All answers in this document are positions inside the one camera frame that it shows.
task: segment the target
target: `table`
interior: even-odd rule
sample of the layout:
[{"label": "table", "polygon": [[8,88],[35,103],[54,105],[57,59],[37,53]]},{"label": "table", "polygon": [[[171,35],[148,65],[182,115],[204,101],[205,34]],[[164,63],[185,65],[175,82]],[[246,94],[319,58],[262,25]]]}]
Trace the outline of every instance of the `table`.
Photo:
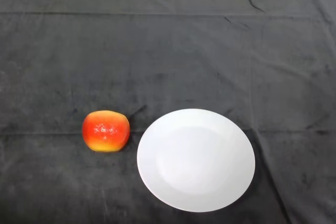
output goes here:
[{"label": "table", "polygon": [[[335,21],[334,0],[0,0],[0,222],[335,223]],[[142,133],[185,108],[253,145],[227,208],[173,209],[139,176]],[[105,109],[129,118],[121,152],[82,140]]]}]

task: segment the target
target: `dark gray cloth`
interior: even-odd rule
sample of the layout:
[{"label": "dark gray cloth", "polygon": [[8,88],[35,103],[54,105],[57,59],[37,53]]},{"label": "dark gray cloth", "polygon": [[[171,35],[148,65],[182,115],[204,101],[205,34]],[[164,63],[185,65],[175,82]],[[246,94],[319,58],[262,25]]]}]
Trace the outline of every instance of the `dark gray cloth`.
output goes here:
[{"label": "dark gray cloth", "polygon": [[[334,0],[0,0],[0,223],[335,223],[335,20]],[[184,108],[252,142],[227,208],[179,211],[141,181],[143,131]],[[102,109],[130,120],[119,153],[81,138]]]}]

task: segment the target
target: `plate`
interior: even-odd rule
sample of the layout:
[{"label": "plate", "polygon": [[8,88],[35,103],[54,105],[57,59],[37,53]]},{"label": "plate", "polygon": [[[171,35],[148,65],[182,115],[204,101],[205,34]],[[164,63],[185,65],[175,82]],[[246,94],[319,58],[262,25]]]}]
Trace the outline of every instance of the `plate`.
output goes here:
[{"label": "plate", "polygon": [[152,123],[140,140],[137,162],[153,195],[191,212],[235,202],[255,171],[244,132],[226,117],[200,109],[174,111]]}]

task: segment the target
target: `apple skin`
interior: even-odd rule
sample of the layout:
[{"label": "apple skin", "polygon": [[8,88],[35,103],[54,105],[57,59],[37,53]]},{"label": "apple skin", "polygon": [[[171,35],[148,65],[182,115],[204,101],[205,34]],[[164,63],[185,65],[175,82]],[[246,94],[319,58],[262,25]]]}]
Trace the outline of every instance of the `apple skin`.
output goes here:
[{"label": "apple skin", "polygon": [[117,152],[130,136],[130,123],[118,112],[95,111],[85,118],[82,127],[86,145],[95,152]]}]

